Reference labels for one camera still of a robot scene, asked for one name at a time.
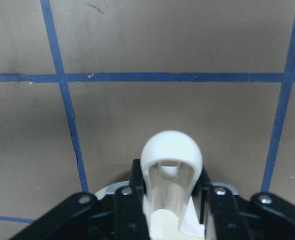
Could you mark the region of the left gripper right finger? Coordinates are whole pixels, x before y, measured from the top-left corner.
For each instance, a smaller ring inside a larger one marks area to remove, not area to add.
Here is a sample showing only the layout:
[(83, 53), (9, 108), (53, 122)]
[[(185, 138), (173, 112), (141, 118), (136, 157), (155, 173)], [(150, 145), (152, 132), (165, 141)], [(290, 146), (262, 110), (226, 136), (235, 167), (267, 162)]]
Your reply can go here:
[(203, 169), (192, 200), (206, 240), (295, 240), (295, 205), (273, 193), (246, 200)]

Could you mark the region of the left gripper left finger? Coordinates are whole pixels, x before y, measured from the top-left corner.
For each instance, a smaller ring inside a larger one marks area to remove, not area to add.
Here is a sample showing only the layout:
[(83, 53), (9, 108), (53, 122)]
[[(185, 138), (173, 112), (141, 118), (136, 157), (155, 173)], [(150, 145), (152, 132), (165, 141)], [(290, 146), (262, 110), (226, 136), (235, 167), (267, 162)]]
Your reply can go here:
[(129, 183), (99, 199), (77, 192), (60, 202), (14, 236), (13, 240), (148, 240), (143, 213), (140, 160), (132, 163)]

